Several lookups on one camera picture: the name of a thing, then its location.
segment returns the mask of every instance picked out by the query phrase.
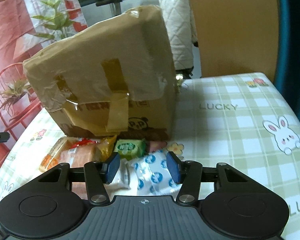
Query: table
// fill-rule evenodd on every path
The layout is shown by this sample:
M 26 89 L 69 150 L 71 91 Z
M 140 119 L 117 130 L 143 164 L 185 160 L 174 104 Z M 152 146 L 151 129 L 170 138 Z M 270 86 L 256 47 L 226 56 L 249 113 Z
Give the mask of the table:
M 280 195 L 290 209 L 282 237 L 300 240 L 300 123 L 266 76 L 186 80 L 177 100 L 168 150 L 203 166 L 229 163 Z M 63 135 L 43 109 L 0 169 L 0 199 L 10 193 L 5 184 L 13 191 L 40 174 L 42 158 Z M 202 184 L 200 198 L 212 191 L 213 183 Z

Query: round pad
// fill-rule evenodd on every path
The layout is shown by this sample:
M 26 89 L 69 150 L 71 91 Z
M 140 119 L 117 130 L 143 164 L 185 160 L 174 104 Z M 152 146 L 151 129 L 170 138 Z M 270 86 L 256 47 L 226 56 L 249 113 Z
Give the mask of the round pad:
M 33 196 L 22 201 L 19 208 L 27 216 L 42 217 L 53 212 L 56 207 L 57 203 L 51 197 Z
M 82 200 L 66 189 L 58 192 L 16 190 L 0 201 L 0 225 L 25 239 L 59 236 L 75 227 L 85 213 Z
M 268 239 L 282 233 L 289 209 L 274 193 L 213 192 L 202 201 L 201 214 L 214 230 L 228 237 Z
M 260 216 L 266 210 L 263 200 L 251 196 L 235 197 L 229 201 L 229 207 L 234 213 L 243 217 Z

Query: red metal chair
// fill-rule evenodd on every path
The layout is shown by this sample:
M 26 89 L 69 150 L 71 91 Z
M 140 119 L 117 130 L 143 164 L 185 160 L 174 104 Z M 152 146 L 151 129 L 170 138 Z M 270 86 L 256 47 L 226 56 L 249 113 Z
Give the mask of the red metal chair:
M 6 100 L 6 98 L 2 97 L 1 94 L 7 90 L 9 83 L 15 82 L 19 79 L 26 79 L 26 76 L 23 73 L 22 63 L 11 64 L 0 72 L 0 107 Z M 13 107 L 0 109 L 0 118 L 6 126 L 4 131 L 9 131 L 15 141 L 17 141 L 18 138 L 13 133 L 12 129 L 18 124 L 22 124 L 23 127 L 26 128 L 27 125 L 24 123 L 25 118 L 36 111 L 36 114 L 38 114 L 42 109 L 41 103 L 33 90 L 29 89 L 28 92 L 29 105 L 24 107 L 21 111 L 16 112 Z

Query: yellow snack package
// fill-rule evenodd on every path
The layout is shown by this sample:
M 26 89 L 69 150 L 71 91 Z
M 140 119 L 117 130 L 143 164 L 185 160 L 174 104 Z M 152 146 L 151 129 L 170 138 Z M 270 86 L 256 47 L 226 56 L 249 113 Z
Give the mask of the yellow snack package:
M 117 140 L 117 136 L 105 137 L 99 143 L 97 143 L 97 148 L 101 151 L 101 161 L 104 162 L 110 157 L 114 149 L 114 143 Z

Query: crosshair mark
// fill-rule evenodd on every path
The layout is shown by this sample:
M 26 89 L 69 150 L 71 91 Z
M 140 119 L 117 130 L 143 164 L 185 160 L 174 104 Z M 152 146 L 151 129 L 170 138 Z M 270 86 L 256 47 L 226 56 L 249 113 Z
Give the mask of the crosshair mark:
M 146 205 L 146 204 L 148 204 L 148 203 L 151 202 L 151 201 L 149 201 L 149 200 L 147 200 L 147 199 L 143 199 L 143 200 L 141 200 L 141 201 L 139 201 L 139 202 L 141 202 L 143 205 Z

